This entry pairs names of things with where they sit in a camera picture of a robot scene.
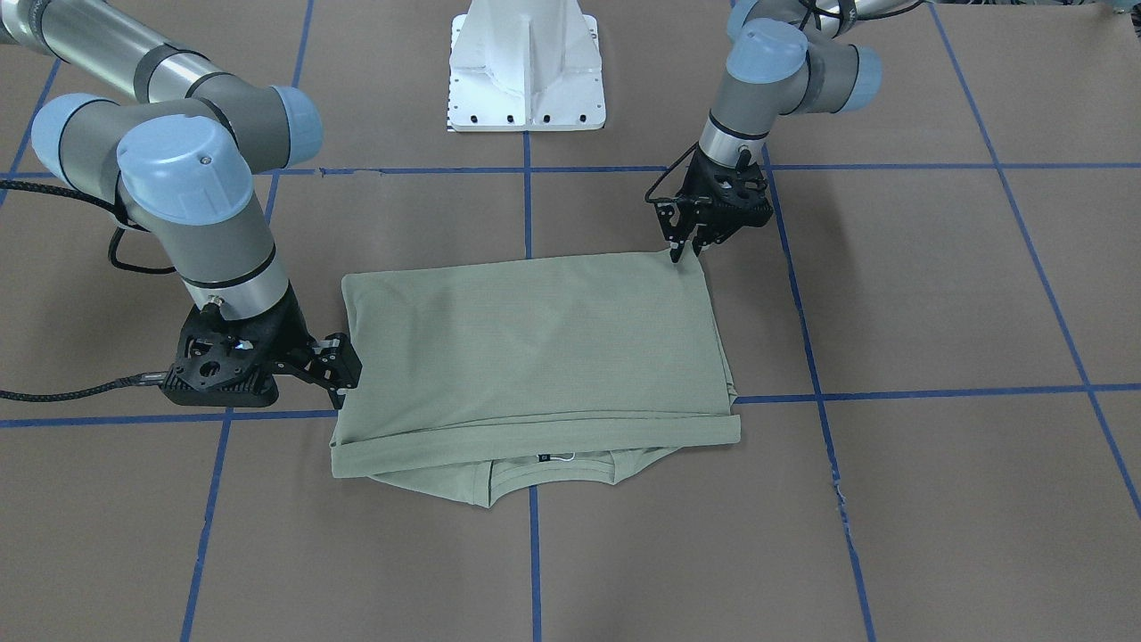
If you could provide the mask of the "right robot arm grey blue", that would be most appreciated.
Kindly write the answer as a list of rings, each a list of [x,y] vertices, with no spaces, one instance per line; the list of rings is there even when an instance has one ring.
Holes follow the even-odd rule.
[[[317,155],[324,125],[296,86],[250,86],[203,52],[105,1],[5,1],[5,44],[68,62],[135,99],[90,94],[44,103],[32,149],[62,186],[3,188],[60,195],[110,211],[153,235],[194,300],[171,366],[56,395],[5,391],[21,403],[63,403],[129,387],[159,387],[171,403],[268,407],[278,375],[322,387],[341,409],[362,363],[345,333],[313,338],[261,204],[254,174]]]

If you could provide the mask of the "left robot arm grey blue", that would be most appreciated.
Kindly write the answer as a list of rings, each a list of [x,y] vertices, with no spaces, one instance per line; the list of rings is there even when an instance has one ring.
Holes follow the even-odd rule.
[[[879,54],[842,34],[912,13],[916,1],[737,1],[726,35],[725,78],[698,141],[679,159],[687,170],[669,198],[644,196],[659,220],[669,259],[701,253],[775,214],[762,153],[784,115],[864,109],[882,86]]]

